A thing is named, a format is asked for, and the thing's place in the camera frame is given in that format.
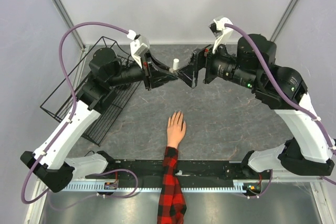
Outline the red plaid sleeve forearm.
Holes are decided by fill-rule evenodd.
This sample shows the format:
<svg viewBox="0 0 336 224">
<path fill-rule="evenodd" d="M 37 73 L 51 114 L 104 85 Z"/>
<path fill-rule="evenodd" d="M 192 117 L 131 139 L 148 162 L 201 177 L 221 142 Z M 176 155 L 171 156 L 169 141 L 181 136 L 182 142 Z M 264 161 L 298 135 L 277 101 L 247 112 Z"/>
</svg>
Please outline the red plaid sleeve forearm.
<svg viewBox="0 0 336 224">
<path fill-rule="evenodd" d="M 178 150 L 166 147 L 163 159 L 163 180 L 159 197 L 157 223 L 184 223 L 187 205 L 176 176 Z"/>
</svg>

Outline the nail polish bottle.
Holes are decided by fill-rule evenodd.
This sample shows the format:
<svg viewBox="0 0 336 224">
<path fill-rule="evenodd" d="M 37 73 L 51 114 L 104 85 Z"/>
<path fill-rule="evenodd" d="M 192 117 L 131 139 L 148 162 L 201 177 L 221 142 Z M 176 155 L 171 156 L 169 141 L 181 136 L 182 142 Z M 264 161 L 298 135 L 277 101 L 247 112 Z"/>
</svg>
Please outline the nail polish bottle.
<svg viewBox="0 0 336 224">
<path fill-rule="evenodd" d="M 176 70 L 174 70 L 173 68 L 170 68 L 170 69 L 169 69 L 169 72 L 170 72 L 171 74 L 177 75 Z"/>
</svg>

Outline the mannequin hand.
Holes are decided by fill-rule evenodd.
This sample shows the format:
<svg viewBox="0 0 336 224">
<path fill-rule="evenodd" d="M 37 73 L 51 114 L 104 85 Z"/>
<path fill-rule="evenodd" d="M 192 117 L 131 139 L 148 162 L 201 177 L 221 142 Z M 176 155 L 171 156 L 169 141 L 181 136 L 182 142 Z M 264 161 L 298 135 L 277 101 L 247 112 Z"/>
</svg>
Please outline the mannequin hand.
<svg viewBox="0 0 336 224">
<path fill-rule="evenodd" d="M 181 111 L 174 112 L 167 123 L 167 147 L 177 149 L 186 133 L 186 122 Z"/>
</svg>

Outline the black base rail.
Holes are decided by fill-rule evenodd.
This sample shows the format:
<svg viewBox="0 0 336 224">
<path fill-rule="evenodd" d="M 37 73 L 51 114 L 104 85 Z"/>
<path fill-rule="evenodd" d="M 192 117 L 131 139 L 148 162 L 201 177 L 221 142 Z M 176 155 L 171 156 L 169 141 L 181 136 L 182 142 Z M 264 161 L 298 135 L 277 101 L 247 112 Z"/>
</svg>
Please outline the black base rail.
<svg viewBox="0 0 336 224">
<path fill-rule="evenodd" d="M 134 172 L 138 178 L 138 189 L 142 191 L 156 191 L 161 188 L 163 179 L 162 161 L 145 159 L 117 159 L 107 170 L 114 170 L 115 174 L 104 176 L 90 175 L 84 179 L 72 181 L 64 191 L 131 191 L 135 187 L 133 175 L 120 171 L 127 169 Z M 183 189 L 200 191 L 206 188 L 216 190 L 239 191 L 238 181 L 258 183 L 267 181 L 270 171 L 259 175 L 256 172 L 244 170 L 240 161 L 178 161 L 178 180 Z"/>
</svg>

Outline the aluminium corner post right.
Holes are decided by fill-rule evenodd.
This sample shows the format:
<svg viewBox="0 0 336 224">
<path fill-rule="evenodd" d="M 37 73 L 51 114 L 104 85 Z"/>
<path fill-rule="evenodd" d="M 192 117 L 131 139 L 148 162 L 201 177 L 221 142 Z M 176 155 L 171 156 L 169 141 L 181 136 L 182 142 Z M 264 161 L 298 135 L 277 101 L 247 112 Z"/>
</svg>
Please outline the aluminium corner post right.
<svg viewBox="0 0 336 224">
<path fill-rule="evenodd" d="M 280 36 L 281 32 L 283 31 L 286 23 L 290 19 L 291 15 L 293 14 L 295 8 L 297 7 L 300 0 L 290 0 L 287 7 L 285 8 L 279 22 L 277 23 L 275 29 L 273 30 L 270 41 L 275 42 L 278 37 Z"/>
</svg>

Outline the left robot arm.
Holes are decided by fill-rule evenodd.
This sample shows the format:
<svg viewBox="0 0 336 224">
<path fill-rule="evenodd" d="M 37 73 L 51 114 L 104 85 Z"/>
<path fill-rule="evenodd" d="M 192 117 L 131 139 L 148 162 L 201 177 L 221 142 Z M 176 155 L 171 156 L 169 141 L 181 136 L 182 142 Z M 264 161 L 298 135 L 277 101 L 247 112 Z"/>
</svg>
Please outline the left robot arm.
<svg viewBox="0 0 336 224">
<path fill-rule="evenodd" d="M 168 67 L 149 51 L 127 65 L 112 48 L 98 49 L 89 62 L 88 79 L 75 93 L 68 114 L 39 148 L 25 151 L 21 161 L 54 193 L 63 190 L 72 180 L 87 175 L 111 178 L 115 165 L 105 152 L 80 158 L 68 158 L 68 153 L 86 129 L 112 106 L 118 95 L 116 88 L 139 81 L 154 88 L 155 83 L 175 80 L 178 67 L 178 59 Z"/>
</svg>

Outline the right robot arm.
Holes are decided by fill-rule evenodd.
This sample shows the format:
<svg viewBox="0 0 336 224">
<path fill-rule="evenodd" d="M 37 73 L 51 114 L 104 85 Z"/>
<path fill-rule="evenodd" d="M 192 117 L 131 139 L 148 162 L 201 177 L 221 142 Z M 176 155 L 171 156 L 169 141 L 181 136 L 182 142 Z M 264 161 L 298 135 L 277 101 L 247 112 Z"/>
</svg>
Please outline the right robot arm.
<svg viewBox="0 0 336 224">
<path fill-rule="evenodd" d="M 280 96 L 244 37 L 238 41 L 236 55 L 229 54 L 223 44 L 216 50 L 211 45 L 194 50 L 189 63 L 179 69 L 177 75 L 194 88 L 201 69 L 205 69 L 205 84 L 221 78 L 251 90 L 256 99 L 282 118 L 293 135 L 278 147 L 249 151 L 240 166 L 245 178 L 254 178 L 270 169 L 285 169 L 300 176 L 331 175 L 334 169 L 332 153 L 316 122 Z"/>
</svg>

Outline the white nail polish cap brush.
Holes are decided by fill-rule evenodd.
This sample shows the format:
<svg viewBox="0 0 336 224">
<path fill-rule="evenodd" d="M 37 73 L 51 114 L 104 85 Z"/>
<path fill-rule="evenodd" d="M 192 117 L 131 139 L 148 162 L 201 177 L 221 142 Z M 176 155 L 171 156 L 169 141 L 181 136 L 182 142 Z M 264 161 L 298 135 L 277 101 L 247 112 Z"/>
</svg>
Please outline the white nail polish cap brush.
<svg viewBox="0 0 336 224">
<path fill-rule="evenodd" d="M 179 68 L 179 64 L 180 64 L 180 60 L 178 58 L 175 58 L 173 60 L 173 66 L 172 66 L 173 71 L 176 71 Z"/>
</svg>

